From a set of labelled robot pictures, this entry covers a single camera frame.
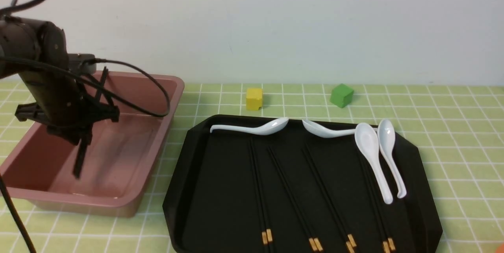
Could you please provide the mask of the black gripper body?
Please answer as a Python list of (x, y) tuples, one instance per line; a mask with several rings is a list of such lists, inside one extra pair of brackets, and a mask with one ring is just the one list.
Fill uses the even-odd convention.
[(35, 102), (18, 105), (15, 117), (20, 122), (43, 124), (49, 134), (72, 145), (78, 145), (81, 139), (90, 144), (95, 122), (119, 120), (119, 108), (109, 96), (107, 103), (102, 103), (101, 96), (88, 94), (83, 84), (71, 77), (45, 71), (25, 71), (20, 77)]

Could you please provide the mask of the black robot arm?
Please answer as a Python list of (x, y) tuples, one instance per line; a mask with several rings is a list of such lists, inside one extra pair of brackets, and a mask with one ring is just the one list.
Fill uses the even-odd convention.
[(1, 20), (1, 78), (18, 74), (35, 99), (34, 103), (21, 104), (15, 111), (20, 122), (32, 120), (43, 124), (47, 132), (73, 145), (82, 140), (90, 144), (95, 122), (118, 122), (120, 111), (106, 96), (90, 95), (83, 84), (73, 77), (43, 68), (34, 68), (22, 61), (38, 61), (74, 74), (84, 74), (94, 84), (103, 85), (93, 78), (96, 71), (93, 54), (69, 54), (65, 33), (54, 23), (18, 17)]

